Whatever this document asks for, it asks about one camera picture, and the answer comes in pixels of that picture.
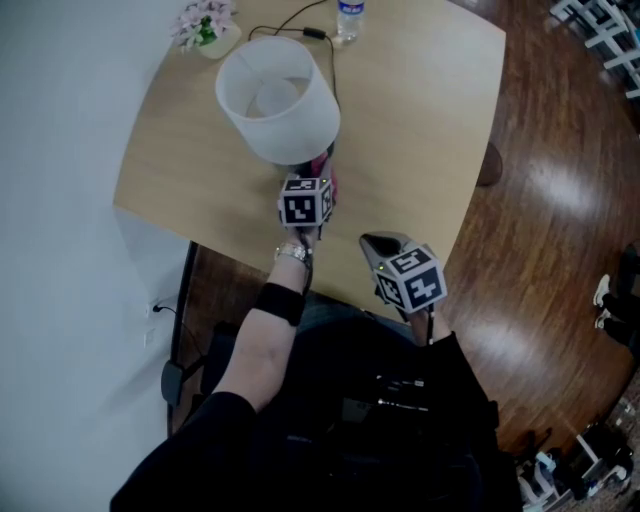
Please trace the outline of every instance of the water bottle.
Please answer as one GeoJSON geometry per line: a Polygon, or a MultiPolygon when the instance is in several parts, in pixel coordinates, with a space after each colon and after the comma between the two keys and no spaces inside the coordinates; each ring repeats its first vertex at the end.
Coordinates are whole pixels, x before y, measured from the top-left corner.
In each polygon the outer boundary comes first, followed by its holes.
{"type": "Polygon", "coordinates": [[[343,42],[358,38],[363,19],[364,0],[338,0],[338,37],[343,42]]]}

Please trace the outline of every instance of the sneaker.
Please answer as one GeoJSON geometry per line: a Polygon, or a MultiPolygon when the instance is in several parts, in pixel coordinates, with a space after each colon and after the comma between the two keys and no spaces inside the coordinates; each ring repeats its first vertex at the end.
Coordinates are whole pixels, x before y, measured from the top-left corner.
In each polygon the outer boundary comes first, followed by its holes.
{"type": "Polygon", "coordinates": [[[609,293],[609,280],[609,274],[603,275],[602,279],[600,279],[596,294],[593,296],[594,306],[604,307],[604,304],[602,303],[602,297],[609,293]]]}
{"type": "Polygon", "coordinates": [[[596,329],[604,329],[604,321],[611,318],[611,313],[606,309],[600,313],[600,316],[596,318],[596,329]]]}

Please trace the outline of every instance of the black cable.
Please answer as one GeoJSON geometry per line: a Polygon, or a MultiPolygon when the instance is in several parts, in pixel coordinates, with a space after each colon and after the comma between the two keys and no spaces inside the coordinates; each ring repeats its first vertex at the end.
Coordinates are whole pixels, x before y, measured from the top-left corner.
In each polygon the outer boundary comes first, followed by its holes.
{"type": "Polygon", "coordinates": [[[280,25],[280,27],[276,29],[276,33],[274,35],[277,36],[280,33],[280,31],[284,30],[284,27],[287,25],[287,23],[289,23],[296,16],[300,15],[301,13],[303,13],[307,9],[313,7],[314,5],[320,5],[320,4],[325,3],[326,1],[327,0],[319,0],[318,2],[313,2],[312,4],[309,4],[309,5],[305,6],[305,7],[303,7],[298,12],[296,12],[293,16],[288,18],[282,25],[280,25]]]}
{"type": "MultiPolygon", "coordinates": [[[[259,30],[261,28],[268,28],[269,30],[275,30],[275,31],[278,30],[278,28],[276,28],[276,27],[268,27],[267,25],[258,25],[257,27],[253,27],[251,29],[251,32],[249,32],[249,37],[247,38],[247,40],[251,41],[251,39],[253,37],[253,33],[256,30],[259,30]]],[[[281,32],[304,32],[304,30],[302,30],[301,28],[281,28],[280,31],[281,32]]]]}
{"type": "Polygon", "coordinates": [[[298,232],[298,240],[304,247],[304,250],[307,251],[307,261],[305,262],[305,266],[307,267],[307,278],[304,283],[304,289],[302,291],[302,296],[306,297],[307,293],[309,293],[309,288],[311,288],[311,281],[313,281],[313,253],[310,252],[309,242],[307,241],[307,237],[304,234],[304,231],[300,228],[297,228],[298,232]]]}
{"type": "Polygon", "coordinates": [[[253,38],[253,34],[256,32],[256,30],[260,30],[261,28],[265,28],[268,30],[275,30],[275,34],[278,33],[278,31],[286,31],[286,32],[301,32],[303,35],[307,36],[307,37],[313,37],[314,39],[320,39],[320,36],[322,36],[322,39],[326,39],[327,41],[329,41],[329,45],[331,46],[331,85],[333,87],[333,96],[336,98],[336,103],[338,104],[338,108],[340,108],[340,100],[338,99],[338,85],[337,85],[337,77],[336,77],[336,49],[335,46],[333,45],[333,40],[327,35],[327,33],[324,30],[318,30],[318,29],[312,29],[309,27],[305,27],[305,28],[276,28],[276,27],[269,27],[267,25],[258,25],[257,27],[254,27],[251,32],[249,32],[249,37],[247,38],[249,41],[251,41],[251,39],[253,38]]]}
{"type": "MultiPolygon", "coordinates": [[[[153,312],[154,313],[159,313],[163,309],[167,309],[167,310],[171,311],[174,315],[176,315],[176,319],[178,318],[178,313],[172,308],[168,308],[167,306],[158,306],[158,305],[153,306],[153,312]]],[[[193,347],[197,350],[197,352],[200,355],[200,357],[204,357],[204,354],[202,353],[202,351],[200,350],[200,347],[198,346],[198,342],[196,341],[196,337],[193,335],[193,333],[189,330],[189,328],[186,326],[186,324],[182,320],[180,320],[180,323],[182,324],[182,327],[184,327],[184,330],[189,333],[189,336],[191,337],[190,339],[191,339],[191,341],[193,343],[193,347]]]]}

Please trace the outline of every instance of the hardwood floor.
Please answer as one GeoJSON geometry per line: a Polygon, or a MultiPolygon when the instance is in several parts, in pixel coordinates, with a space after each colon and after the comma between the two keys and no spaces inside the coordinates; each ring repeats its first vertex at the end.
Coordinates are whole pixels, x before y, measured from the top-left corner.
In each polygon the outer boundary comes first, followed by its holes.
{"type": "MultiPolygon", "coordinates": [[[[547,446],[566,448],[633,369],[627,349],[594,329],[591,298],[640,237],[640,141],[619,78],[553,27],[550,3],[456,3],[507,32],[492,134],[504,175],[474,193],[445,270],[444,312],[500,404],[501,446],[516,451],[526,431],[553,427],[547,446]]],[[[242,320],[263,279],[200,248],[185,318],[203,349],[218,320],[242,320]]],[[[182,350],[193,357],[190,344],[182,350]]]]}

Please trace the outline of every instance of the bracelet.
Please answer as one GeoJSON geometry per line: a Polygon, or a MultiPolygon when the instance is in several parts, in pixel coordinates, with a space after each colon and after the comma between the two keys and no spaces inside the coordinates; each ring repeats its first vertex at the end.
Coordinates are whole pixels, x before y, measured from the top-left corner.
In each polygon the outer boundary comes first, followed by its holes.
{"type": "Polygon", "coordinates": [[[260,290],[253,309],[259,309],[282,318],[292,327],[297,327],[300,324],[300,318],[302,318],[304,302],[304,297],[301,294],[279,284],[267,283],[260,290]]]}
{"type": "Polygon", "coordinates": [[[308,266],[312,254],[313,250],[307,249],[304,245],[284,243],[276,249],[276,254],[273,259],[277,260],[280,256],[289,256],[290,258],[294,258],[302,262],[305,266],[308,266]]]}

